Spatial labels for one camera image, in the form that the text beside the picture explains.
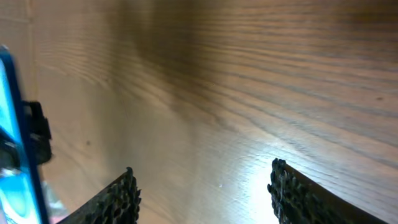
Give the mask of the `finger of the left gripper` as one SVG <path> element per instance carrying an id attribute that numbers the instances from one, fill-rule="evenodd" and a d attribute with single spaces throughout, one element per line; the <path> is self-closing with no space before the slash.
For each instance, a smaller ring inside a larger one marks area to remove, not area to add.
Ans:
<path id="1" fill-rule="evenodd" d="M 1 128 L 1 168 L 2 169 L 20 169 L 21 163 L 17 151 L 16 143 Z"/>
<path id="2" fill-rule="evenodd" d="M 45 164 L 52 158 L 50 145 L 52 135 L 49 121 L 44 116 L 42 106 L 38 101 L 23 101 L 23 106 L 37 165 Z"/>

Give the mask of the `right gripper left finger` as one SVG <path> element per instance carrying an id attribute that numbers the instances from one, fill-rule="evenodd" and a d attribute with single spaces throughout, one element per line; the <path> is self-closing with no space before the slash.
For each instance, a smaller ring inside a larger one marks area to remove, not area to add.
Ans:
<path id="1" fill-rule="evenodd" d="M 131 167 L 59 224 L 137 224 L 141 190 Z"/>

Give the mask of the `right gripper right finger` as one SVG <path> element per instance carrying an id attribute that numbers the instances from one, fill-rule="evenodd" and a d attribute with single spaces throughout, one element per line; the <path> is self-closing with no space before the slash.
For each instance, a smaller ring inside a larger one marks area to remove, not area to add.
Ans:
<path id="1" fill-rule="evenodd" d="M 339 198 L 282 159 L 272 161 L 267 190 L 280 224 L 386 224 Z"/>

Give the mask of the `blue Samsung Galaxy smartphone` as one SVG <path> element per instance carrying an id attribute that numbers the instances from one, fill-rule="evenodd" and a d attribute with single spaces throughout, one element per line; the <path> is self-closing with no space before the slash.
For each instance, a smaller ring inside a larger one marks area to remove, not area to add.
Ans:
<path id="1" fill-rule="evenodd" d="M 16 63 L 1 46 L 1 223 L 46 224 L 38 165 L 50 158 L 41 105 L 23 100 Z"/>

